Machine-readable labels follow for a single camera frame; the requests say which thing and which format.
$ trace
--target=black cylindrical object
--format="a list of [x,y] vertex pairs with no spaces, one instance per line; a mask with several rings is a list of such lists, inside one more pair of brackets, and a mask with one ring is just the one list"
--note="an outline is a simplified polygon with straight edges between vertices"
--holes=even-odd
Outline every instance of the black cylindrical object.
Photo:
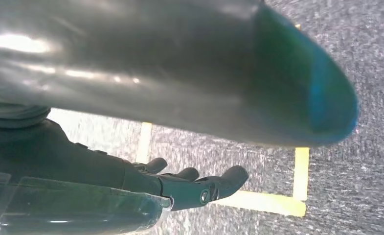
[[333,60],[258,0],[0,1],[6,104],[288,146],[337,142],[358,116]]

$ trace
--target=gray carpet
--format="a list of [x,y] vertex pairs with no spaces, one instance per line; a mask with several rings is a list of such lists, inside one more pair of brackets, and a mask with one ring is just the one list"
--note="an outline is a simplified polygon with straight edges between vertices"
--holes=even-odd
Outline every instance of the gray carpet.
[[[269,0],[301,24],[343,67],[361,100],[353,136],[311,150],[303,218],[209,205],[180,211],[150,234],[384,235],[384,0]],[[140,123],[54,110],[72,141],[133,160]],[[294,150],[264,149],[155,126],[150,154],[168,170],[194,166],[202,175],[234,164],[250,173],[244,190],[292,193]]]

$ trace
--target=yellow tape line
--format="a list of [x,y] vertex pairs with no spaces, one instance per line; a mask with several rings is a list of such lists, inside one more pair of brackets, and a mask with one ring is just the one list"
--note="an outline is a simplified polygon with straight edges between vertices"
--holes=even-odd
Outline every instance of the yellow tape line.
[[303,217],[306,214],[304,202],[292,197],[268,193],[238,191],[230,197],[213,202],[213,204],[298,217]]
[[295,149],[293,198],[306,201],[308,190],[309,148]]
[[143,122],[141,124],[140,137],[138,138],[136,163],[148,163],[150,161],[149,146],[152,136],[152,124]]

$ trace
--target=floor marking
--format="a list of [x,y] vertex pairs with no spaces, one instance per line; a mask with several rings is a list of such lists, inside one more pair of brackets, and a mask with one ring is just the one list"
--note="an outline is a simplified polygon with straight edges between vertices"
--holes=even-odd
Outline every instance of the floor marking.
[[295,198],[241,190],[213,204],[298,217],[306,214],[306,204]]
[[308,191],[309,148],[295,149],[293,198],[306,201]]
[[148,163],[150,161],[149,146],[152,136],[152,124],[143,122],[141,124],[140,137],[138,138],[136,163]]

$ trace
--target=clear plastic cover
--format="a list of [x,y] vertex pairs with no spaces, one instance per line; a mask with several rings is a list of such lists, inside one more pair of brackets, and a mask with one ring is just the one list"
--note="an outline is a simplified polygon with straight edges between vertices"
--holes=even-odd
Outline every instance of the clear plastic cover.
[[0,181],[0,235],[118,235],[147,231],[170,199],[125,190],[23,177]]

